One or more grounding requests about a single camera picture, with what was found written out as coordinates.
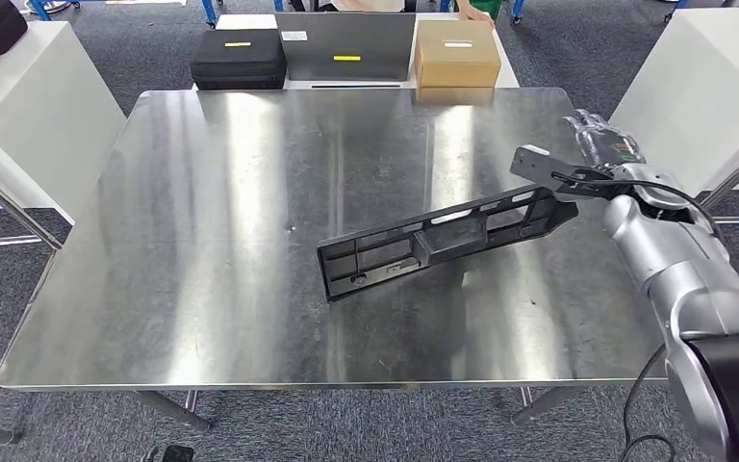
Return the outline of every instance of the metal tabletop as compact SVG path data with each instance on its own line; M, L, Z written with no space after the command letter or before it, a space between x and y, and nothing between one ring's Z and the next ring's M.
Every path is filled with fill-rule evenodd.
M572 111L559 89L456 106L414 90L144 93L0 385L634 378L661 336L597 200L549 237L324 297L316 241L522 186L509 173L520 144L575 161Z

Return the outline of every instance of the black cable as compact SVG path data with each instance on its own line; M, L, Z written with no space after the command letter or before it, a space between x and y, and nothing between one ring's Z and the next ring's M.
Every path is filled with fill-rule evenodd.
M554 171L551 173L551 178L554 178L556 180L563 180L573 183L579 183L580 185L591 185L591 186L644 186L647 188L656 188L661 191L666 191L667 193L677 195L678 197L681 197L682 199L686 200L690 205L695 207L704 218L706 218L707 222L709 222L709 226L712 228L712 233L715 234L715 237L718 239L721 239L721 230L718 228L718 223L715 222L715 219L709 215L709 212L704 210L704 208L701 206L701 204L694 199L690 194L678 190L676 188L673 188L672 186L662 185L661 183L654 183L652 181L644 181L644 180L582 180L579 178L574 178L572 176L568 176L565 174L562 174L558 171Z
M640 443L645 441L659 441L664 443L670 450L670 458L667 459L667 462L673 462L675 460L675 446L673 446L673 443L670 440L661 435L643 435L630 441L630 426L627 422L630 417L630 404L632 403L633 398L635 398L639 393L639 387L642 385L642 380L648 375L652 366L656 361L658 361L658 358L664 354L664 351L665 347L662 345L655 351L655 353L652 354L648 363L642 368L642 372L639 373L639 376L636 378L636 381L633 382L633 386L630 387L630 393L627 394L627 400L624 402L624 411L622 414L622 422L624 425L624 450L619 456L619 462L625 462L627 457L630 455L630 452Z

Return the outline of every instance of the cardboard box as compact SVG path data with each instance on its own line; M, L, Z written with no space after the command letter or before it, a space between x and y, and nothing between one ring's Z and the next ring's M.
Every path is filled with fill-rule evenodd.
M420 21L415 39L419 88L492 88L500 60L492 28L476 21Z

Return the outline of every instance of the blue table leg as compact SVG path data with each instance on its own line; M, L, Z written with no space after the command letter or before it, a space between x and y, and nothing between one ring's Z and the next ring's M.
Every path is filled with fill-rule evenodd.
M30 5L33 7L33 10L36 11L41 21L50 20L49 14L47 14L46 10L43 8L43 2L40 0L30 0Z
M673 13L675 13L675 10L686 7L688 1L689 0L678 0L678 3L675 4L673 10L664 15L664 22L670 22L670 19L673 19Z
M514 4L511 5L511 22L514 24L520 24L520 21L522 21L522 16L520 13L522 13L522 3L524 3L525 0L513 0Z
M215 27L217 25L217 14L214 12L214 5L211 4L211 0L202 0L202 8L205 9L205 17L208 25Z

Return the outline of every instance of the white label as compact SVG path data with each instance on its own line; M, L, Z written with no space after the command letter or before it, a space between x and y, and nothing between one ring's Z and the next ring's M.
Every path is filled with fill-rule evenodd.
M307 41L307 31L282 31L284 41Z
M444 46L446 48L471 48L471 40L459 40L459 41L449 41L444 40Z

